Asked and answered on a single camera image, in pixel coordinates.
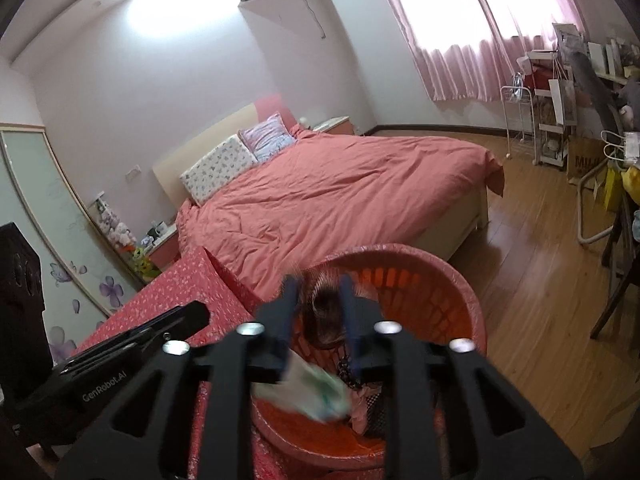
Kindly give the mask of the pale green wrapper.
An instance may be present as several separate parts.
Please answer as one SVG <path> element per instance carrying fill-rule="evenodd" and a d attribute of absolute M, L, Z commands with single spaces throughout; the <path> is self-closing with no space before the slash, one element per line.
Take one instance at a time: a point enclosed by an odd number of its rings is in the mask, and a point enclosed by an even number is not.
<path fill-rule="evenodd" d="M 288 352 L 288 365 L 280 382 L 255 382 L 253 396 L 315 422 L 334 422 L 352 412 L 349 388 L 344 382 L 294 351 Z"/>

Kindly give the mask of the brown red scrunchie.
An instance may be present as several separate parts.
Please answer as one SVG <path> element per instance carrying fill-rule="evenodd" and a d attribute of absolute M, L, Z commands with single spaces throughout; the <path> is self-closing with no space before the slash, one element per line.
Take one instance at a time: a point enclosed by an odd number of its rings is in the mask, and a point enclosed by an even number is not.
<path fill-rule="evenodd" d="M 348 272 L 340 266 L 319 266 L 300 272 L 298 305 L 303 335 L 311 347 L 329 350 L 345 341 L 340 297 L 340 279 L 343 275 L 352 279 L 352 290 L 357 297 L 378 300 L 378 292 L 372 284 L 358 281 L 355 272 Z"/>

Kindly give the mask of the black mesh net bag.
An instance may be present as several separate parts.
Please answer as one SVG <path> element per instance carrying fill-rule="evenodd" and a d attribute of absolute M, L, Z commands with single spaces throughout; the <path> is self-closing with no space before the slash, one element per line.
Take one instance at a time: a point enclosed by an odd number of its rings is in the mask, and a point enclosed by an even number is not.
<path fill-rule="evenodd" d="M 382 438 L 386 428 L 386 400 L 382 386 L 365 384 L 352 374 L 349 356 L 342 356 L 337 362 L 337 377 L 349 388 L 352 410 L 349 423 L 360 436 Z"/>

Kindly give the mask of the pink paper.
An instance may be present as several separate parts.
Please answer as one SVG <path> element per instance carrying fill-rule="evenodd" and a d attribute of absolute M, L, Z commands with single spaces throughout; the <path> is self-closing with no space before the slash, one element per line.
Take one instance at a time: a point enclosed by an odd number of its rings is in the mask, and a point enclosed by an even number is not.
<path fill-rule="evenodd" d="M 363 386 L 359 390 L 352 390 L 350 395 L 350 426 L 356 434 L 362 436 L 366 433 L 369 422 L 369 404 L 373 403 L 378 395 L 381 393 L 382 388 L 380 386 Z"/>

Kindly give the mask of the sliding wardrobe floral doors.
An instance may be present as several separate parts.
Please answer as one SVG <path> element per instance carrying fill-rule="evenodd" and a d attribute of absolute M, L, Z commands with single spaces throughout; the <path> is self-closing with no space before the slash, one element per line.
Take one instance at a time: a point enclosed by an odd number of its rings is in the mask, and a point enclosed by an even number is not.
<path fill-rule="evenodd" d="M 90 219 L 41 128 L 1 128 L 1 222 L 15 223 L 39 256 L 55 363 L 142 287 Z"/>

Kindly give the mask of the orange plastic laundry basket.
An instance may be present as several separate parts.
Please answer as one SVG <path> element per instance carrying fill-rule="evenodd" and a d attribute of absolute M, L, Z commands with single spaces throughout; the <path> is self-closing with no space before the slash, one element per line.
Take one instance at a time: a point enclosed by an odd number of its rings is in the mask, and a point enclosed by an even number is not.
<path fill-rule="evenodd" d="M 450 341 L 486 350 L 480 303 L 441 258 L 401 244 L 360 247 L 285 279 L 288 369 L 254 389 L 258 431 L 298 478 L 438 471 Z"/>

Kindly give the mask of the stuffed toy stack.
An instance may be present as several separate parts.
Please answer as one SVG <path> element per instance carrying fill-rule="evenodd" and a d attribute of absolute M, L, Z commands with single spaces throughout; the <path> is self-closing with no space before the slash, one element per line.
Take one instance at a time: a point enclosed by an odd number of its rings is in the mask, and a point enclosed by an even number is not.
<path fill-rule="evenodd" d="M 89 208 L 93 223 L 103 237 L 112 246 L 128 268 L 145 284 L 151 283 L 160 275 L 160 269 L 140 246 L 134 233 L 100 194 Z"/>

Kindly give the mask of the red floral tablecloth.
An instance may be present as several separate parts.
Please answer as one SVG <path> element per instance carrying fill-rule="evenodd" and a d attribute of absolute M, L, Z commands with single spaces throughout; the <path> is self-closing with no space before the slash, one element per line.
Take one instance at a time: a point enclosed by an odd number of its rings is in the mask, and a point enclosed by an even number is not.
<path fill-rule="evenodd" d="M 250 321 L 260 303 L 225 266 L 204 248 L 191 249 L 158 278 L 137 292 L 78 347 L 76 354 L 95 344 L 137 327 L 157 315 L 191 301 L 206 304 L 210 312 L 208 326 L 188 339 L 192 347 L 221 340 L 235 326 Z M 198 472 L 199 447 L 202 440 L 205 403 L 210 385 L 201 382 L 193 410 L 188 479 Z M 256 479 L 287 479 L 282 460 L 270 444 L 252 428 L 252 445 Z"/>

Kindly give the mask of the pink left nightstand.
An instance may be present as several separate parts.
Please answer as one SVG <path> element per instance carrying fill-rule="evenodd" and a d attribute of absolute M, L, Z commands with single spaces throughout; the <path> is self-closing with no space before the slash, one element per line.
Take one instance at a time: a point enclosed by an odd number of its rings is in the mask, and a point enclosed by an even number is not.
<path fill-rule="evenodd" d="M 168 226 L 162 236 L 153 244 L 148 257 L 161 271 L 165 271 L 180 259 L 177 227 Z"/>

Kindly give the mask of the beige bed headboard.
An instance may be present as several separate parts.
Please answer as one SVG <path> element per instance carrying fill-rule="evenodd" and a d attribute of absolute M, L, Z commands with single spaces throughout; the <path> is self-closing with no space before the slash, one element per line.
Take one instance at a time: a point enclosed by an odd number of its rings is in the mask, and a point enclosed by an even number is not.
<path fill-rule="evenodd" d="M 272 94 L 222 118 L 157 162 L 152 168 L 154 176 L 175 208 L 179 209 L 190 197 L 180 180 L 180 176 L 186 170 L 232 134 L 252 128 L 274 113 L 280 114 L 287 129 L 296 125 L 297 119 L 284 104 L 280 94 Z"/>

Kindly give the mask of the pink bed duvet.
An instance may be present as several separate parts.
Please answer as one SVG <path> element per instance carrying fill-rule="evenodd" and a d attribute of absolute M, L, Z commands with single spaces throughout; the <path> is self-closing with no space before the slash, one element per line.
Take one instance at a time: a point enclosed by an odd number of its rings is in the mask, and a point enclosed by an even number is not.
<path fill-rule="evenodd" d="M 347 249 L 404 244 L 449 259 L 487 222 L 504 172 L 487 148 L 448 136 L 334 136 L 295 144 L 184 202 L 179 247 L 206 248 L 262 299 L 282 276 Z"/>

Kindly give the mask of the yellow bag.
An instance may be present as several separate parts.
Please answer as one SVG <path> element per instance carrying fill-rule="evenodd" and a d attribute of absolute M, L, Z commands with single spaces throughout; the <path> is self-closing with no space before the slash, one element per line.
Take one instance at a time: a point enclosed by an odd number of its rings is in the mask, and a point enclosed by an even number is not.
<path fill-rule="evenodd" d="M 629 197 L 640 205 L 640 169 L 631 166 L 622 172 L 623 188 Z"/>

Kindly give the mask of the brown paper shopping bag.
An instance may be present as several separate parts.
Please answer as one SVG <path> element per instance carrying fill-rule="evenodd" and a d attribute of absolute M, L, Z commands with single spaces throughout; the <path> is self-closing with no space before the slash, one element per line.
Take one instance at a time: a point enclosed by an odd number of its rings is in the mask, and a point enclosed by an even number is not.
<path fill-rule="evenodd" d="M 577 184 L 585 174 L 588 174 L 604 160 L 604 142 L 602 140 L 571 136 L 568 140 L 566 170 L 568 182 Z"/>

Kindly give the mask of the white floral pillow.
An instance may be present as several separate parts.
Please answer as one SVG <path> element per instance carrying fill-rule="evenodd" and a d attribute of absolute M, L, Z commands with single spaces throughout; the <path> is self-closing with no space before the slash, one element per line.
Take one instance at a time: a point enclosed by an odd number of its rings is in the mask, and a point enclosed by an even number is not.
<path fill-rule="evenodd" d="M 194 203 L 202 206 L 224 186 L 257 164 L 255 155 L 237 134 L 232 134 L 180 174 L 180 181 Z"/>

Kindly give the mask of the pink striped pillow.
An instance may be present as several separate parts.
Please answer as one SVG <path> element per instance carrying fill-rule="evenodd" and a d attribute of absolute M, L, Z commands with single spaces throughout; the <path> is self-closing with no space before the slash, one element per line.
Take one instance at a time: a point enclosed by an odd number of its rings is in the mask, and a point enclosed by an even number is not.
<path fill-rule="evenodd" d="M 241 130 L 239 137 L 260 164 L 296 142 L 279 113 L 272 114 L 252 128 Z"/>

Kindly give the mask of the right nightstand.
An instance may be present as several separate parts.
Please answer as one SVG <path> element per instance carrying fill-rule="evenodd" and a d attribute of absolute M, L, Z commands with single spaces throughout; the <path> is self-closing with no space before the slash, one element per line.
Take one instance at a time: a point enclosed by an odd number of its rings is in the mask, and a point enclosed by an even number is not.
<path fill-rule="evenodd" d="M 349 136 L 355 134 L 355 127 L 348 116 L 332 117 L 313 126 L 311 130 L 316 133 L 348 134 Z"/>

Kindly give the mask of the pink window curtain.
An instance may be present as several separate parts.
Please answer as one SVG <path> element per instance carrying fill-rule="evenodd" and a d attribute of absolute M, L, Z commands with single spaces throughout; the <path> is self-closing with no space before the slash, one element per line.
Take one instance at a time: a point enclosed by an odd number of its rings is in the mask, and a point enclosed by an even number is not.
<path fill-rule="evenodd" d="M 584 26 L 575 0 L 387 0 L 434 102 L 498 100 L 518 59 Z"/>

